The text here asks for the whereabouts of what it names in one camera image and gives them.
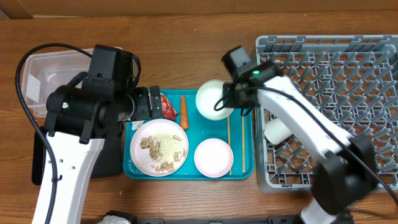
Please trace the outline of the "wooden chopstick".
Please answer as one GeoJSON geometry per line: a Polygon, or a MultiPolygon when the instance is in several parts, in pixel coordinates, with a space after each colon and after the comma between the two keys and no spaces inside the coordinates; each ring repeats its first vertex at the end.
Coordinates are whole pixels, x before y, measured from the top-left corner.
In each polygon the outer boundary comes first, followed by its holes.
{"type": "Polygon", "coordinates": [[[228,146],[229,149],[231,150],[230,153],[230,160],[231,160],[231,167],[229,169],[229,175],[232,175],[232,166],[233,166],[233,152],[232,152],[232,147],[231,147],[231,120],[230,120],[230,116],[227,117],[227,132],[228,132],[228,146]]]}
{"type": "Polygon", "coordinates": [[[242,172],[246,171],[246,144],[245,144],[245,122],[244,116],[241,117],[241,126],[242,126],[242,172]]]}

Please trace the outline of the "orange carrot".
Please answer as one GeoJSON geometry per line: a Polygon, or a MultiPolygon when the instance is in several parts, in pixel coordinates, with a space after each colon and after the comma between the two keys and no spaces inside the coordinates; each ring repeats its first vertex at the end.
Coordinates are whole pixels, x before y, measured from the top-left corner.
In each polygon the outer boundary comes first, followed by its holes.
{"type": "Polygon", "coordinates": [[[187,102],[184,95],[181,95],[180,98],[180,126],[183,130],[187,130],[189,128],[187,102]]]}

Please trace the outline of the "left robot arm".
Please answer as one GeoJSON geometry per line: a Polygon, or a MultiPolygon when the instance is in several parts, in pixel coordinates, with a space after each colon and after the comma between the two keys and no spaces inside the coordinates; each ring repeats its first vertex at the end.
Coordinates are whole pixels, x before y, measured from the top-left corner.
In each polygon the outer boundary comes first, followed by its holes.
{"type": "Polygon", "coordinates": [[[41,138],[47,150],[33,223],[79,223],[96,160],[126,121],[162,117],[160,89],[139,87],[141,63],[131,52],[96,45],[87,72],[46,102],[41,138]]]}

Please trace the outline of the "white bowl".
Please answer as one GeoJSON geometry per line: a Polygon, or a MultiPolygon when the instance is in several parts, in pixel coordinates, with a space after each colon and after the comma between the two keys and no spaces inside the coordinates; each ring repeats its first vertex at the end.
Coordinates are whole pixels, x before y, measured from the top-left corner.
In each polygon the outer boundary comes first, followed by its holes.
{"type": "Polygon", "coordinates": [[[223,96],[223,84],[224,81],[221,80],[210,80],[202,84],[197,91],[195,103],[199,113],[206,119],[214,121],[225,119],[234,110],[233,108],[214,110],[217,101],[223,96]]]}

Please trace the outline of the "small pink bowl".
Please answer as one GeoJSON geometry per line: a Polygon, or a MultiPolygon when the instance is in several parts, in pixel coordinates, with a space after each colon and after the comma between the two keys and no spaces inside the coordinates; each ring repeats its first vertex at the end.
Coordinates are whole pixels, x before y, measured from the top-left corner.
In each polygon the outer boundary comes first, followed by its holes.
{"type": "Polygon", "coordinates": [[[194,163],[198,171],[209,178],[219,178],[231,167],[231,150],[226,142],[217,138],[201,142],[194,153],[194,163]]]}

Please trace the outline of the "white tissue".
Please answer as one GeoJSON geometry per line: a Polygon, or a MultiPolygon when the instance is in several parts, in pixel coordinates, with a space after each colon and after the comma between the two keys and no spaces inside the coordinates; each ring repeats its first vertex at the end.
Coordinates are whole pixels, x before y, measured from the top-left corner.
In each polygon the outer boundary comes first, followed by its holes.
{"type": "Polygon", "coordinates": [[[144,121],[133,121],[133,122],[131,123],[131,125],[132,125],[131,129],[132,129],[133,131],[136,131],[136,130],[138,130],[143,124],[144,124],[144,121]]]}

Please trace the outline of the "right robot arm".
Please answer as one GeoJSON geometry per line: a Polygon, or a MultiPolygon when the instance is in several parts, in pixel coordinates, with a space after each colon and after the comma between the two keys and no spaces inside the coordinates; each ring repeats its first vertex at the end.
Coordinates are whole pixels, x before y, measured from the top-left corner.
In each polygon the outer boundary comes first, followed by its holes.
{"type": "Polygon", "coordinates": [[[347,207],[377,187],[370,139],[354,137],[326,118],[275,63],[256,64],[242,46],[227,51],[221,61],[233,79],[224,85],[223,106],[269,110],[317,162],[313,199],[296,223],[337,223],[347,207]]]}

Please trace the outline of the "white cup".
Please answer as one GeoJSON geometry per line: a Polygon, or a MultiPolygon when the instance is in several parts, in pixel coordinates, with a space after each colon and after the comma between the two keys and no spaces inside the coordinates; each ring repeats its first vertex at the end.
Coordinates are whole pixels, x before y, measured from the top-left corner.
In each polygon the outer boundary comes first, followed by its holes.
{"type": "Polygon", "coordinates": [[[276,118],[265,124],[264,137],[272,144],[278,145],[291,135],[292,132],[280,119],[276,118]]]}

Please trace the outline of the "red snack wrapper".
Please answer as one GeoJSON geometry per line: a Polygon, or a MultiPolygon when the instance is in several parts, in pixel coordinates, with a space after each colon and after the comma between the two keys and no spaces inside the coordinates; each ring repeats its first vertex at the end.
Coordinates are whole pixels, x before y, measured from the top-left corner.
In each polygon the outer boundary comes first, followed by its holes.
{"type": "MultiPolygon", "coordinates": [[[[169,119],[169,120],[176,120],[179,113],[172,106],[171,101],[162,92],[160,92],[160,99],[161,99],[161,103],[162,103],[162,118],[169,119]]],[[[149,93],[149,106],[150,106],[150,110],[152,111],[150,118],[151,119],[160,118],[160,116],[156,115],[155,112],[153,112],[153,106],[151,105],[151,94],[150,93],[149,93]]]]}

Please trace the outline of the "white plate with food scraps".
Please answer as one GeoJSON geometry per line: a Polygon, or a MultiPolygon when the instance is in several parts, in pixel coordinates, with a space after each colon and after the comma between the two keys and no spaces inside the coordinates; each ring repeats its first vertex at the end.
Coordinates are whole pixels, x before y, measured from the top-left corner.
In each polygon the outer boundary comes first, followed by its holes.
{"type": "Polygon", "coordinates": [[[165,177],[185,163],[189,141],[179,124],[167,119],[155,119],[143,124],[132,135],[132,163],[145,175],[165,177]]]}

